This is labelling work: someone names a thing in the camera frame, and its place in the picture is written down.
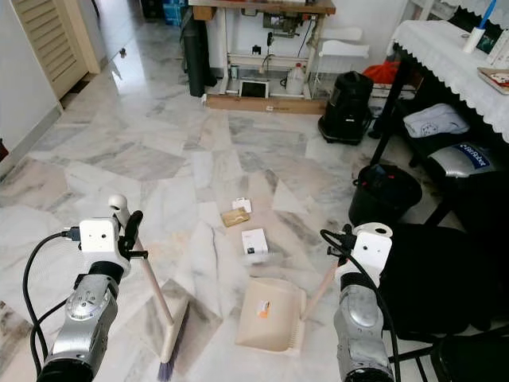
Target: folded cloth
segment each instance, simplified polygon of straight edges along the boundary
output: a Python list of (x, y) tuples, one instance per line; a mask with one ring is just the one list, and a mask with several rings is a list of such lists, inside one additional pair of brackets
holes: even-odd
[(423, 111), (410, 114), (403, 122), (412, 138), (429, 137), (440, 133), (463, 134), (470, 129), (453, 107), (446, 103), (437, 103)]

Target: black bucket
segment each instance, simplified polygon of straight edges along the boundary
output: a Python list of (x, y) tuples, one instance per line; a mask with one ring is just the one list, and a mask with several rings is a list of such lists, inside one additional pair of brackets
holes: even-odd
[(419, 183), (396, 166), (364, 167), (354, 185), (357, 190), (348, 210), (354, 226), (393, 224), (422, 199)]

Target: white lace tablecloth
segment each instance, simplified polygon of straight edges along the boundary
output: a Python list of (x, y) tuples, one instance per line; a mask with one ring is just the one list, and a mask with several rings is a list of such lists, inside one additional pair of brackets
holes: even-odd
[(498, 93), (479, 78), (477, 68), (489, 67), (487, 54), (479, 49), (464, 53), (466, 39), (462, 35), (464, 30), (446, 21), (404, 21), (394, 32), (393, 41), (476, 109), (509, 143), (509, 95)]

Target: marble floor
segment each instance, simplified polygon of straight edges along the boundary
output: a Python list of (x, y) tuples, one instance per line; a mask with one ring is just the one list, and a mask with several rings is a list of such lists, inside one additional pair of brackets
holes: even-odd
[[(110, 216), (108, 196), (123, 193), (145, 214), (140, 237), (159, 283), (192, 299), (173, 380), (337, 382), (335, 289), (307, 322), (299, 357), (236, 346), (235, 332), (250, 275), (316, 290), (332, 261), (318, 232), (348, 222), (352, 180), (377, 142), (329, 145), (317, 116), (204, 108), (188, 93), (177, 28), (141, 25), (125, 46), (127, 55), (114, 57), (0, 184), (0, 381), (35, 379), (21, 295), (29, 252), (83, 218)], [(385, 158), (408, 170), (397, 139)], [(405, 219), (422, 222), (436, 205), (434, 190), (420, 169), (411, 172), (425, 196)], [(251, 199), (251, 220), (225, 228), (220, 213), (237, 197)], [(274, 255), (266, 266), (243, 264), (240, 232), (250, 228), (265, 230)], [(68, 296), (83, 270), (74, 243), (44, 247), (29, 281), (35, 311)], [(97, 381), (156, 379), (164, 326), (152, 297), (133, 261)], [(61, 322), (60, 312), (43, 325), (50, 340)], [(404, 381), (419, 380), (413, 363), (402, 369)]]

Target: white dustpan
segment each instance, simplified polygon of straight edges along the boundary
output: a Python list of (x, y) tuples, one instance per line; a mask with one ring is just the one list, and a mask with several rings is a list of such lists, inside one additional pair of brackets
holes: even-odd
[(305, 320), (334, 279), (335, 262), (307, 304), (305, 292), (280, 279), (250, 279), (237, 331), (237, 345), (271, 353), (298, 355)]

